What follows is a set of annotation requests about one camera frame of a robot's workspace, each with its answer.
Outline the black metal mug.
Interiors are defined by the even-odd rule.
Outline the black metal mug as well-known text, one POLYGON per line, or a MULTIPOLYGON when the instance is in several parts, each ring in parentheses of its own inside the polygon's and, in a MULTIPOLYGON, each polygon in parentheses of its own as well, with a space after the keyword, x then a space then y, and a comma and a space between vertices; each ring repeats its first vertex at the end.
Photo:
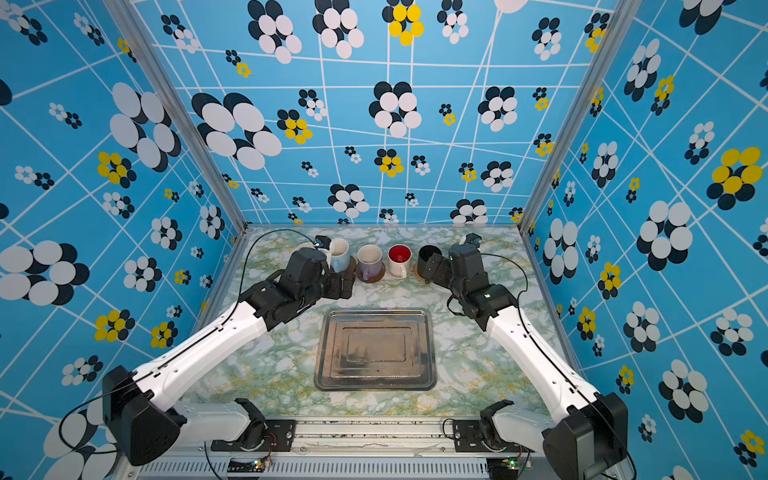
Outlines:
POLYGON ((435 254, 442 255, 442 250, 435 245, 427 244, 422 246, 419 249, 417 254, 416 273, 422 280, 426 279, 426 272, 427 272, 429 261, 431 257, 435 254))

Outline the white mug blue handle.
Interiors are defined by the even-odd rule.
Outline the white mug blue handle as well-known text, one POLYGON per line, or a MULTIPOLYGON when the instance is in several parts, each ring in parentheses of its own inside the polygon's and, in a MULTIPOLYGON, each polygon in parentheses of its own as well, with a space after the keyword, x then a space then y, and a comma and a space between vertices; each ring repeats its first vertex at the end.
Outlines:
POLYGON ((330 266, 334 272, 346 271, 351 262, 349 243, 343 238, 334 238, 330 244, 330 266))

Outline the red interior white mug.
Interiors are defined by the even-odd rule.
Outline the red interior white mug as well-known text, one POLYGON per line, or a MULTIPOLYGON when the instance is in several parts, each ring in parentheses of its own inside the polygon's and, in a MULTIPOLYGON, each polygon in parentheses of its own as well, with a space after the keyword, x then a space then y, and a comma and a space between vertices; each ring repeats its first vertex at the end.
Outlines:
POLYGON ((387 272, 396 279, 407 278, 412 271, 413 252, 402 244, 393 245, 387 252, 387 272))

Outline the white mug purple handle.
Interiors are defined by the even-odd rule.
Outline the white mug purple handle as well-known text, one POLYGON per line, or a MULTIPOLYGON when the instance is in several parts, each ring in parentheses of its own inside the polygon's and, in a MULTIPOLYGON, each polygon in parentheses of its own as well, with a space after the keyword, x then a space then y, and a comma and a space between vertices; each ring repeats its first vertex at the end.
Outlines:
POLYGON ((374 275, 377 271, 385 269, 383 252, 374 244, 367 244, 359 248, 357 252, 357 269, 365 271, 365 275, 374 275))

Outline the dark brown round wooden coaster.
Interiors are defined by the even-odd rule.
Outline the dark brown round wooden coaster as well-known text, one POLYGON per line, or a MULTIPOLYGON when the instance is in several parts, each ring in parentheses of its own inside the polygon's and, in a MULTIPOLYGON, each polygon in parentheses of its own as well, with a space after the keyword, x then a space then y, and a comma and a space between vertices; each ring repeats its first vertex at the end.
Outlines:
POLYGON ((349 259, 349 265, 346 270, 343 271, 343 274, 350 278, 355 278, 357 272, 357 261, 354 257, 350 257, 349 259))

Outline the rusty brown round coaster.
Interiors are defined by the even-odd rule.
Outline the rusty brown round coaster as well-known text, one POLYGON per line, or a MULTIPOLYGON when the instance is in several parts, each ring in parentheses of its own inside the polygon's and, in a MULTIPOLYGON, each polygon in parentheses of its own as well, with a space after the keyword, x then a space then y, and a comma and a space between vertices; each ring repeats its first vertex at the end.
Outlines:
POLYGON ((359 281, 364 283, 376 283, 380 280, 382 280, 386 274, 385 269, 381 269, 380 271, 377 271, 374 275, 365 275, 365 271, 361 269, 355 270, 356 277, 359 281))

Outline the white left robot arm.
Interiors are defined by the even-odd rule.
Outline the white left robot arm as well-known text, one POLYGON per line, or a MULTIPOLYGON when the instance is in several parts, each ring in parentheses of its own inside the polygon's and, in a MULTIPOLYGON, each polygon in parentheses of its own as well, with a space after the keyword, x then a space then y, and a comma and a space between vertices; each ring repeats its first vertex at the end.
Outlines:
POLYGON ((327 254, 294 251, 286 268, 242 292, 209 325, 165 354, 102 379, 104 423, 133 466, 146 465, 174 446, 223 441, 247 450, 263 445, 266 420, 248 399, 221 405, 182 398, 205 374, 245 344, 286 324, 321 299, 348 299, 355 275, 335 272, 327 254))

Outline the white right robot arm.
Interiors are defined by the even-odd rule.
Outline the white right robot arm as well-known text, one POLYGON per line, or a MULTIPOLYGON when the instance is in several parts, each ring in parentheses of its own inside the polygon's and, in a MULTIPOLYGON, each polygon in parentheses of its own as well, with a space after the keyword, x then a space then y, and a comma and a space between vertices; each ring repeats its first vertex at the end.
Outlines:
POLYGON ((501 400, 482 410, 479 431, 496 452, 517 446, 545 456, 561 479, 604 477, 631 458, 628 408, 614 393, 601 394, 544 340, 524 313, 518 296, 490 281, 476 235, 434 253, 421 277, 447 289, 460 315, 476 322, 525 373, 548 413, 538 415, 501 400))

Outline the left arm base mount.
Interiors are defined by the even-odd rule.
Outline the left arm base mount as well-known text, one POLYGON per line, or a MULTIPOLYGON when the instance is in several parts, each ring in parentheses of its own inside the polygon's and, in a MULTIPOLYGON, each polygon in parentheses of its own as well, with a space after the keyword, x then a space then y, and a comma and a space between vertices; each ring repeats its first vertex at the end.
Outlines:
POLYGON ((290 452, 296 437, 295 419, 266 419, 256 443, 250 445, 244 438, 235 441, 214 440, 214 452, 290 452))

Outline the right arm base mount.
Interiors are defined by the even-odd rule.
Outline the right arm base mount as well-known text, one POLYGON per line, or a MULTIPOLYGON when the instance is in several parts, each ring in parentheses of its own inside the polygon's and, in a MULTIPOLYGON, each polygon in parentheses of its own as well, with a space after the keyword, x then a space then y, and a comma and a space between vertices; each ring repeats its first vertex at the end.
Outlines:
POLYGON ((492 444, 483 436, 481 422, 477 419, 447 419, 443 422, 441 431, 446 438, 453 442, 454 450, 457 453, 525 455, 529 452, 529 449, 517 443, 501 441, 498 444, 492 444))

